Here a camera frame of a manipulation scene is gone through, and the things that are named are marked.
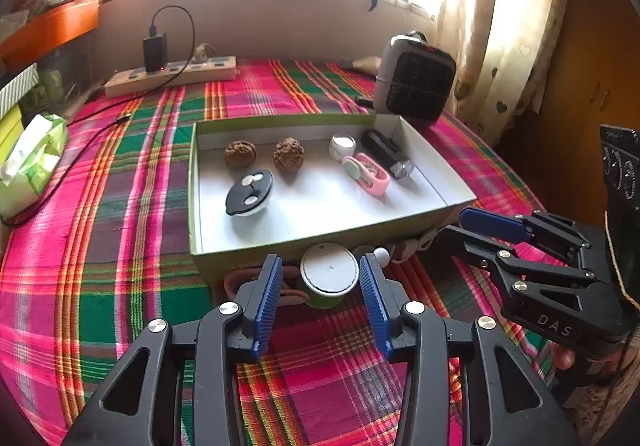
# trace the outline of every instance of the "orange shelf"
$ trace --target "orange shelf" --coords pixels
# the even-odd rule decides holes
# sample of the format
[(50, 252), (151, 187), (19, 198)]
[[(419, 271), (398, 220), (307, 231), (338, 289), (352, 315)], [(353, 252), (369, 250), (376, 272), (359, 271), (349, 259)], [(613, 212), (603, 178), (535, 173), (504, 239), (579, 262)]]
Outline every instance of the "orange shelf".
[(31, 20), (0, 44), (9, 72), (19, 72), (53, 49), (98, 27), (100, 0), (78, 0)]

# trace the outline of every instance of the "human hand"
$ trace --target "human hand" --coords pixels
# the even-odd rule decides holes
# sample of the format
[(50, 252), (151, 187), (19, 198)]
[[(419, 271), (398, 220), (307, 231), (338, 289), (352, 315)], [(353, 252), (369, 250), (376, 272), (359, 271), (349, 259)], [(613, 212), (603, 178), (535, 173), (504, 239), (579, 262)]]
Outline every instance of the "human hand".
[[(602, 367), (600, 371), (600, 375), (603, 377), (612, 376), (616, 367), (618, 366), (618, 362), (620, 360), (620, 355), (622, 354), (622, 344), (609, 356), (603, 359), (606, 364)], [(568, 370), (575, 363), (575, 352), (569, 350), (565, 347), (558, 345), (557, 343), (551, 343), (551, 354), (553, 356), (554, 365), (559, 370)], [(638, 349), (635, 347), (629, 347), (626, 351), (625, 361), (622, 364), (622, 368), (627, 368), (638, 355)]]

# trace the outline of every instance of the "plaid bedsheet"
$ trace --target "plaid bedsheet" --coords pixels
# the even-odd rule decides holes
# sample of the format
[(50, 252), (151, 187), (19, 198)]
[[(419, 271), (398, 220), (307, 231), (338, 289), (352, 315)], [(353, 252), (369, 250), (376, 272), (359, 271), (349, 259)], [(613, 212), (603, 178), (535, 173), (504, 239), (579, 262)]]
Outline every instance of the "plaid bedsheet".
[[(132, 119), (98, 139), (52, 201), (12, 234), (0, 275), (0, 374), (34, 426), (62, 441), (95, 387), (146, 322), (172, 324), (212, 308), (189, 255), (187, 168), (191, 125), (299, 112), (359, 112), (372, 78), (335, 64), (244, 62), (232, 82), (174, 87), (132, 100), (70, 128), (52, 180), (96, 130), (124, 112)], [(113, 100), (86, 105), (82, 115)], [(478, 197), (503, 214), (540, 204), (481, 140), (448, 115), (424, 137)], [(521, 256), (542, 259), (521, 245)], [(546, 340), (505, 321), (484, 272), (435, 249), (386, 273), (408, 295), (447, 317), (491, 315), (533, 367), (552, 375)], [(458, 364), (450, 364), (450, 443), (461, 443)], [(359, 292), (334, 310), (278, 309), (259, 365), (238, 368), (242, 413), (252, 445), (388, 445), (398, 424), (404, 365), (382, 360)], [(186, 373), (183, 443), (191, 442), (193, 371)]]

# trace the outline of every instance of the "metal screw head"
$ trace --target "metal screw head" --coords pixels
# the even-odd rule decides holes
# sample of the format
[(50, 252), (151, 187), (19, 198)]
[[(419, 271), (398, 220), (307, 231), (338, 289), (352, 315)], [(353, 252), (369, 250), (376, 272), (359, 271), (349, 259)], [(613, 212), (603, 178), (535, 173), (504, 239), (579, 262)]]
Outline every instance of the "metal screw head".
[(491, 316), (481, 316), (478, 318), (478, 325), (490, 331), (491, 329), (495, 329), (495, 320), (491, 318)]
[(166, 328), (166, 321), (161, 319), (151, 320), (148, 327), (152, 332), (162, 332)]
[(220, 306), (220, 312), (225, 315), (234, 314), (235, 312), (238, 312), (238, 304), (232, 301), (225, 301)]
[(409, 301), (404, 306), (407, 312), (411, 314), (422, 314), (424, 312), (424, 305), (419, 301)]

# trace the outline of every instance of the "curtain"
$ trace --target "curtain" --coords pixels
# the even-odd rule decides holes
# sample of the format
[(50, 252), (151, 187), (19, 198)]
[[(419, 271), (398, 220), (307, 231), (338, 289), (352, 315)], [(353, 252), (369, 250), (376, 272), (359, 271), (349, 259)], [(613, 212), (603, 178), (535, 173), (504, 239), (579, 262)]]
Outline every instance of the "curtain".
[(539, 111), (566, 0), (443, 0), (435, 44), (458, 64), (447, 109), (495, 146)]

